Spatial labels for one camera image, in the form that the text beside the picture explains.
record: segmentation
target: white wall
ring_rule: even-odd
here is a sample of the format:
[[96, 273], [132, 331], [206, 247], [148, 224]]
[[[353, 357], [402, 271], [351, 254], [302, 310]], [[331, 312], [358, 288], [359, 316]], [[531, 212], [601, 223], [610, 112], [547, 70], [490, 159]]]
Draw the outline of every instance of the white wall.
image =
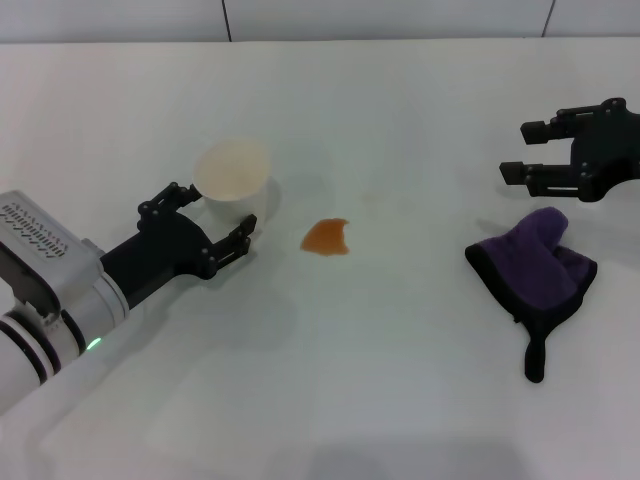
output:
[[547, 36], [640, 35], [640, 0], [557, 0]]
[[0, 0], [0, 42], [227, 40], [221, 0]]
[[552, 0], [227, 0], [236, 40], [540, 36]]

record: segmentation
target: white tabletop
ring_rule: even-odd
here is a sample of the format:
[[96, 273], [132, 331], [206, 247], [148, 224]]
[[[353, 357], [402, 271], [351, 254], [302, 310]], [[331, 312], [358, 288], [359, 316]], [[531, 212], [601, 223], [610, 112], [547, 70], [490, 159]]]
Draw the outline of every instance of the white tabletop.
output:
[[[0, 188], [108, 250], [208, 147], [264, 140], [255, 255], [178, 279], [5, 415], [9, 479], [636, 479], [640, 183], [532, 199], [503, 161], [566, 163], [519, 126], [622, 96], [640, 40], [0, 47]], [[527, 334], [464, 248], [555, 205], [599, 263], [523, 375]], [[351, 254], [299, 244], [349, 220]], [[5, 291], [1, 306], [11, 307]]]

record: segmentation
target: robotic hand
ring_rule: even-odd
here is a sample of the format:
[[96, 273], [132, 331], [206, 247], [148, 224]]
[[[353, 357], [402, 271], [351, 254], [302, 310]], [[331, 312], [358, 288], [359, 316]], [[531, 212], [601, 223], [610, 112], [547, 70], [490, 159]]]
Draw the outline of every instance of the robotic hand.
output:
[[507, 185], [526, 185], [532, 197], [578, 197], [597, 202], [619, 183], [640, 178], [640, 115], [624, 98], [558, 110], [548, 124], [527, 122], [527, 145], [573, 138], [569, 165], [500, 164]]
[[211, 243], [177, 212], [201, 197], [172, 183], [138, 207], [139, 232], [107, 254], [19, 191], [0, 195], [0, 277], [16, 305], [0, 317], [0, 414], [117, 327], [177, 275], [212, 278], [249, 251], [256, 217]]

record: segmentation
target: paper cup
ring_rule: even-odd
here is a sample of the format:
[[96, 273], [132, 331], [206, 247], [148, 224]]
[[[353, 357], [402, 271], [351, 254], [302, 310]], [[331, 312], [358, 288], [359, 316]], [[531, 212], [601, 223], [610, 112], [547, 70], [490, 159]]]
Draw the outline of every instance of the paper cup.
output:
[[267, 216], [267, 181], [271, 175], [269, 151], [253, 139], [224, 140], [198, 160], [193, 184], [204, 197], [214, 222], [237, 226], [255, 215], [256, 232]]

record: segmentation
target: purple glove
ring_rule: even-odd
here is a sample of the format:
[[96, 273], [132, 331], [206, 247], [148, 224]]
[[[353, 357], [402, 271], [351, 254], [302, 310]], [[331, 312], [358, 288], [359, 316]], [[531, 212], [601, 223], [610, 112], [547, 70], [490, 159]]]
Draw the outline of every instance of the purple glove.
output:
[[544, 378], [545, 339], [580, 308], [598, 271], [593, 260], [558, 246], [568, 225], [559, 210], [543, 208], [465, 250], [491, 294], [529, 332], [525, 375], [534, 383]]

